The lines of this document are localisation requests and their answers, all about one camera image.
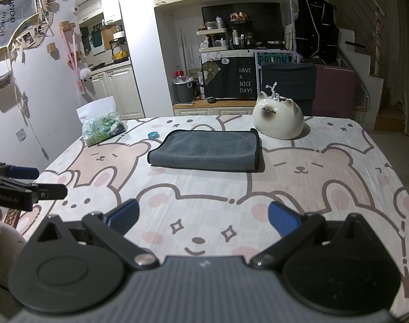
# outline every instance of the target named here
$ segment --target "sign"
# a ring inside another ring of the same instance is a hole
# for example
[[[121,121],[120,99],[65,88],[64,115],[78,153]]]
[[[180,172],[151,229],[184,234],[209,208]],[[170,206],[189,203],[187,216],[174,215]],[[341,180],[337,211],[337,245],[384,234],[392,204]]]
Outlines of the sign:
[[[206,98],[256,99],[255,58],[229,57],[224,59],[229,60],[229,62],[214,61],[218,71],[208,83],[205,83],[204,95]],[[206,63],[203,64],[203,69],[209,68],[209,64]]]
[[[20,25],[35,14],[34,0],[0,1],[0,48],[8,46]]]
[[[290,63],[290,57],[285,53],[267,52],[258,53],[258,65],[262,63]]]

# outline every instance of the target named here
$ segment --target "small blue tin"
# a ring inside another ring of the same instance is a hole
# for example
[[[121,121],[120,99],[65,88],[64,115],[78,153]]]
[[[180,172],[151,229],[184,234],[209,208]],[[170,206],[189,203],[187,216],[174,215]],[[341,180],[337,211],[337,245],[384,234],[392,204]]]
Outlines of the small blue tin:
[[[158,137],[160,137],[160,135],[158,134],[158,132],[156,131],[152,131],[148,134],[148,138],[149,139],[157,139]]]

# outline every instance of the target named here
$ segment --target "gray trash can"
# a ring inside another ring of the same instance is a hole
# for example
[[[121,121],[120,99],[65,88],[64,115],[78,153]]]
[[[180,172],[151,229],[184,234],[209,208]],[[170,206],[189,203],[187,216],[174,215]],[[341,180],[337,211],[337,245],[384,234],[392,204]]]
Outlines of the gray trash can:
[[[195,90],[193,79],[185,83],[174,83],[176,94],[178,96],[179,103],[190,103],[194,101]]]

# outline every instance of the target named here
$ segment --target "black vest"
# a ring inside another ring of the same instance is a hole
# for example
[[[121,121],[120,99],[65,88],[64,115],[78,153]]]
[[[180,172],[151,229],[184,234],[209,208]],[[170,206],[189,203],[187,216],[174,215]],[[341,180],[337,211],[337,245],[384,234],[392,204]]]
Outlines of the black vest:
[[[294,22],[296,51],[306,60],[319,56],[324,64],[336,61],[339,29],[334,24],[333,5],[324,0],[298,0]]]

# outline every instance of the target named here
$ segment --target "folded microfiber towel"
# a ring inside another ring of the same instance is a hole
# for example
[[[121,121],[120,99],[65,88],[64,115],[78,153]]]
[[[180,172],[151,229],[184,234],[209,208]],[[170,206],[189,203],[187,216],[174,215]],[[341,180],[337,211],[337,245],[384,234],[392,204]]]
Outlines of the folded microfiber towel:
[[[255,129],[175,130],[148,153],[148,162],[180,169],[246,172],[258,169],[260,151],[260,138]]]

